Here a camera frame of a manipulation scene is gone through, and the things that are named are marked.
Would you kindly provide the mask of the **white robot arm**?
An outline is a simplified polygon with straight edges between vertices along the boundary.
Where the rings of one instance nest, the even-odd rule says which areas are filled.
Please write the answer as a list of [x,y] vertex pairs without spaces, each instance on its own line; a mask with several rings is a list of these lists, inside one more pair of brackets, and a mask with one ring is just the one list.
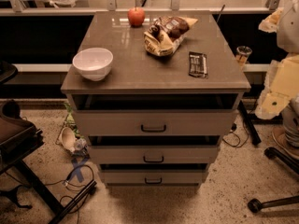
[[273,12],[259,29],[276,33],[278,47],[287,52],[280,62],[270,63],[255,109],[259,119],[272,119],[299,93],[299,0],[290,0]]

